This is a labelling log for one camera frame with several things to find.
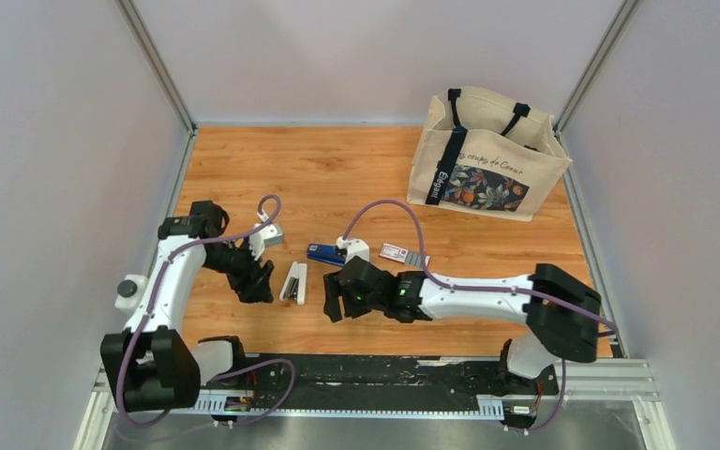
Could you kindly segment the white stapler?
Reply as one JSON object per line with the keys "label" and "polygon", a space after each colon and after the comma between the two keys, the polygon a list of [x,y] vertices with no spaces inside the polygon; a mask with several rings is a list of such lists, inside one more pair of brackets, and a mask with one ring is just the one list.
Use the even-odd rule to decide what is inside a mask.
{"label": "white stapler", "polygon": [[295,302],[303,306],[307,302],[308,265],[305,262],[293,262],[279,293],[280,302]]}

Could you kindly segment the blue stapler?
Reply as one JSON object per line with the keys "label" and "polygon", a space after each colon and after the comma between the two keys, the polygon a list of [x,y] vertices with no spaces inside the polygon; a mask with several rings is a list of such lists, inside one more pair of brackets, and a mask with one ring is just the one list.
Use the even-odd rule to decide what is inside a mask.
{"label": "blue stapler", "polygon": [[347,251],[336,246],[311,243],[307,246],[309,260],[342,267],[347,261]]}

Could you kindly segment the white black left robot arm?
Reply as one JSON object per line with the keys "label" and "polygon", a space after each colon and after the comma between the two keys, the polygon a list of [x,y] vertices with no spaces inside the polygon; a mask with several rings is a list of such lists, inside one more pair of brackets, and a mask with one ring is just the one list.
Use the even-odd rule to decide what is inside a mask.
{"label": "white black left robot arm", "polygon": [[181,336],[194,281],[211,270],[226,277],[243,303],[270,303],[274,265],[263,259],[268,238],[281,229],[278,212],[257,208],[250,230],[227,235],[228,213],[212,201],[193,202],[184,216],[166,217],[157,229],[156,262],[149,276],[125,277],[115,305],[128,315],[107,334],[100,356],[118,411],[168,412],[195,405],[202,386],[216,379],[238,388],[249,364],[237,337],[210,337],[189,348]]}

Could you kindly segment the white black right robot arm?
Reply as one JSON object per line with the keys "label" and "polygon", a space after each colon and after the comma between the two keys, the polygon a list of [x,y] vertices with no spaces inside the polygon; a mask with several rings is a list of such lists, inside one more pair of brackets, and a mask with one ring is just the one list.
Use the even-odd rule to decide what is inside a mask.
{"label": "white black right robot arm", "polygon": [[394,275],[354,257],[323,283],[323,311],[333,323],[380,311],[400,323],[473,317],[526,326],[497,367],[499,384],[512,393],[557,362],[597,359],[601,296],[554,264],[515,277],[458,278],[424,270]]}

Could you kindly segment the red white staple box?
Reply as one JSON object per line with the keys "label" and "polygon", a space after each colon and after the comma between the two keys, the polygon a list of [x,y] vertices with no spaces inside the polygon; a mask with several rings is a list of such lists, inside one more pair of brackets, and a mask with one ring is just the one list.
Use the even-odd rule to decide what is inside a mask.
{"label": "red white staple box", "polygon": [[426,256],[422,252],[407,249],[405,247],[395,246],[389,243],[382,244],[379,256],[383,259],[396,263],[406,264],[418,269],[423,269],[428,264],[430,259],[429,256]]}

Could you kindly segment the beige floral tote bag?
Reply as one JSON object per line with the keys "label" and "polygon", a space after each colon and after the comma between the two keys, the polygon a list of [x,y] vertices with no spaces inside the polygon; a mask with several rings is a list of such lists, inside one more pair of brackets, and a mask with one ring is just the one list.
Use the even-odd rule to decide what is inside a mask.
{"label": "beige floral tote bag", "polygon": [[571,163],[552,115],[492,90],[449,88],[429,103],[406,199],[530,221]]}

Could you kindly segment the aluminium frame rail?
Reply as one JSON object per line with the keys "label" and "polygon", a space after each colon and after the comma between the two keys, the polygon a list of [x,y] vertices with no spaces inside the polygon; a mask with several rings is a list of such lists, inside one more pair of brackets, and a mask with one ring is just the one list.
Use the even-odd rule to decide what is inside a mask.
{"label": "aluminium frame rail", "polygon": [[495,357],[252,353],[248,372],[210,382],[184,413],[226,421],[261,414],[306,418],[481,420],[521,436],[550,429],[575,406],[629,406],[649,449],[671,449],[648,364],[603,358],[545,368],[533,380]]}

